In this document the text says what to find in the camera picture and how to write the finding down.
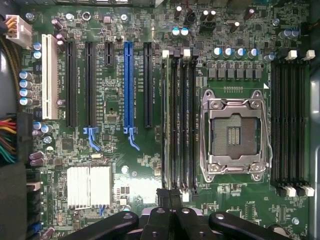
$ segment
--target white connector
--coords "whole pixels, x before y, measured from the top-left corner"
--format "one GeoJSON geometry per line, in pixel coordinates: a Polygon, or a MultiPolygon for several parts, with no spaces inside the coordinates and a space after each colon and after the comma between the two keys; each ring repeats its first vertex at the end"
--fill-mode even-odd
{"type": "Polygon", "coordinates": [[[42,119],[58,119],[58,45],[51,34],[42,34],[42,119]]]}
{"type": "Polygon", "coordinates": [[[10,41],[28,50],[32,49],[32,26],[26,23],[19,15],[5,15],[5,19],[14,18],[16,20],[16,34],[6,35],[10,41]]]}

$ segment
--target white pci slot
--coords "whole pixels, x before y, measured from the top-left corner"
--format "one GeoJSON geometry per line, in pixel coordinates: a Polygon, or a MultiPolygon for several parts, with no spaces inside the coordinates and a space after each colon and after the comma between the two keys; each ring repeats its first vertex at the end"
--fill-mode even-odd
{"type": "Polygon", "coordinates": [[[58,45],[51,34],[42,34],[42,119],[58,119],[58,45]]]}

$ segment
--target blue pcie slot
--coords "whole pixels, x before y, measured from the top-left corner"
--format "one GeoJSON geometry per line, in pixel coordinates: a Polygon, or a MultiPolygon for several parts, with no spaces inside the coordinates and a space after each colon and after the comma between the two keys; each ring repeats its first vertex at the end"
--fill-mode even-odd
{"type": "Polygon", "coordinates": [[[132,147],[140,148],[135,141],[134,125],[134,46],[131,41],[124,43],[124,128],[123,133],[129,134],[132,147]]]}

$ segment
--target capacitor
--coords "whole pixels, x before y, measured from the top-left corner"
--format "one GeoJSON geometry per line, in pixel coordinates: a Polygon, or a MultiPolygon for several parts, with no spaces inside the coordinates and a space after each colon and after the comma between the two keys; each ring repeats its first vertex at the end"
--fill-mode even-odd
{"type": "Polygon", "coordinates": [[[245,14],[243,16],[243,19],[249,20],[253,15],[255,14],[255,10],[253,8],[249,8],[245,11],[245,14]]]}
{"type": "Polygon", "coordinates": [[[213,53],[212,53],[212,56],[217,59],[220,55],[222,54],[222,50],[220,47],[215,47],[213,49],[213,53]]]}
{"type": "Polygon", "coordinates": [[[40,51],[42,47],[40,42],[35,42],[32,46],[33,46],[33,49],[36,51],[40,51]]]}
{"type": "Polygon", "coordinates": [[[189,34],[188,28],[183,27],[183,28],[181,29],[181,37],[182,37],[182,38],[185,38],[185,37],[188,36],[188,34],[189,34]]]}
{"type": "Polygon", "coordinates": [[[216,14],[217,14],[217,12],[212,10],[212,11],[209,12],[209,15],[208,15],[208,17],[206,19],[208,21],[212,21],[215,18],[216,14]]]}
{"type": "Polygon", "coordinates": [[[74,17],[74,15],[73,15],[72,13],[67,13],[67,14],[65,15],[65,19],[66,19],[67,21],[72,21],[74,18],[75,18],[75,17],[74,17]]]}
{"type": "Polygon", "coordinates": [[[37,152],[31,153],[29,155],[29,159],[30,160],[36,160],[36,159],[41,159],[44,156],[45,156],[45,154],[42,151],[37,151],[37,152]]]}
{"type": "Polygon", "coordinates": [[[270,54],[268,54],[268,55],[266,55],[266,56],[264,56],[264,60],[266,61],[266,62],[272,62],[273,60],[275,60],[275,58],[276,58],[276,56],[273,54],[273,53],[270,53],[270,54]]]}
{"type": "Polygon", "coordinates": [[[172,36],[173,38],[177,38],[179,35],[180,35],[180,29],[177,28],[177,27],[174,27],[174,28],[172,29],[171,36],[172,36]]]}
{"type": "Polygon", "coordinates": [[[204,11],[202,12],[201,16],[200,16],[200,20],[201,20],[201,21],[206,20],[206,18],[208,17],[208,15],[209,15],[209,12],[208,12],[207,10],[204,10],[204,11]]]}
{"type": "Polygon", "coordinates": [[[29,162],[31,167],[41,167],[44,164],[44,159],[43,158],[38,158],[35,160],[31,160],[29,162]]]}
{"type": "Polygon", "coordinates": [[[45,231],[41,235],[41,240],[49,240],[55,233],[55,229],[53,227],[49,227],[47,231],[45,231]]]}
{"type": "Polygon", "coordinates": [[[58,48],[60,49],[61,52],[66,51],[66,45],[65,45],[64,41],[59,40],[56,42],[56,44],[58,45],[58,48]]]}
{"type": "Polygon", "coordinates": [[[30,72],[27,71],[21,71],[19,73],[19,78],[24,79],[24,80],[32,80],[33,76],[30,72]]]}
{"type": "Polygon", "coordinates": [[[43,125],[41,127],[41,132],[44,134],[49,134],[54,130],[54,127],[52,125],[43,125]]]}
{"type": "Polygon", "coordinates": [[[245,55],[245,50],[243,48],[239,48],[237,51],[235,51],[234,56],[237,59],[241,59],[245,55]]]}
{"type": "Polygon", "coordinates": [[[235,21],[233,25],[230,27],[230,33],[234,33],[240,26],[240,22],[235,21]]]}
{"type": "Polygon", "coordinates": [[[232,54],[232,49],[230,47],[227,47],[224,52],[223,52],[223,56],[227,59],[231,56],[232,54]]]}
{"type": "Polygon", "coordinates": [[[31,98],[22,97],[20,98],[19,103],[22,106],[31,106],[34,103],[34,101],[31,98]]]}
{"type": "Polygon", "coordinates": [[[42,137],[43,135],[45,135],[42,131],[39,130],[33,130],[32,131],[32,136],[33,137],[42,137]]]}
{"type": "Polygon", "coordinates": [[[287,39],[291,35],[291,30],[290,29],[285,29],[281,32],[279,32],[278,36],[281,39],[287,39]]]}
{"type": "Polygon", "coordinates": [[[54,26],[54,28],[57,29],[58,31],[62,30],[62,28],[63,28],[61,22],[60,22],[58,19],[56,19],[56,18],[54,18],[54,19],[51,20],[51,24],[52,24],[52,25],[54,26]]]}
{"type": "Polygon", "coordinates": [[[248,51],[248,58],[254,59],[258,55],[258,50],[256,48],[251,49],[248,51]]]}
{"type": "Polygon", "coordinates": [[[45,144],[50,144],[52,142],[52,137],[50,136],[45,136],[42,141],[45,143],[45,144]]]}
{"type": "Polygon", "coordinates": [[[58,33],[55,38],[58,40],[58,41],[64,41],[66,42],[66,39],[64,38],[64,36],[62,36],[61,33],[58,33]]]}
{"type": "Polygon", "coordinates": [[[35,59],[40,59],[40,58],[42,57],[42,53],[41,53],[40,51],[35,51],[35,52],[33,53],[33,57],[34,57],[35,59]]]}
{"type": "Polygon", "coordinates": [[[34,130],[41,130],[41,128],[42,128],[43,125],[44,125],[44,124],[43,124],[42,122],[40,122],[40,121],[35,121],[35,122],[33,123],[33,129],[34,129],[34,130]]]}
{"type": "Polygon", "coordinates": [[[32,81],[27,81],[27,80],[22,79],[19,82],[19,86],[24,89],[31,89],[33,86],[33,83],[32,83],[32,81]]]}
{"type": "Polygon", "coordinates": [[[177,7],[175,8],[174,17],[175,17],[176,19],[180,18],[181,11],[182,11],[182,7],[181,7],[181,6],[177,6],[177,7]]]}
{"type": "Polygon", "coordinates": [[[22,88],[22,89],[20,89],[19,94],[21,97],[30,98],[33,93],[29,89],[22,88]]]}

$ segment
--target black connector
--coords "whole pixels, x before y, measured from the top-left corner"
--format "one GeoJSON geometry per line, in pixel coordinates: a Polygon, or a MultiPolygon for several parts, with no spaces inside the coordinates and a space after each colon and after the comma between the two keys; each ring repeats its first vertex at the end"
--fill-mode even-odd
{"type": "Polygon", "coordinates": [[[96,118],[96,45],[93,42],[85,42],[85,125],[87,127],[95,127],[97,124],[96,118]]]}
{"type": "Polygon", "coordinates": [[[74,42],[66,43],[65,50],[65,81],[66,81],[66,126],[78,126],[78,78],[77,78],[77,49],[74,42]]]}

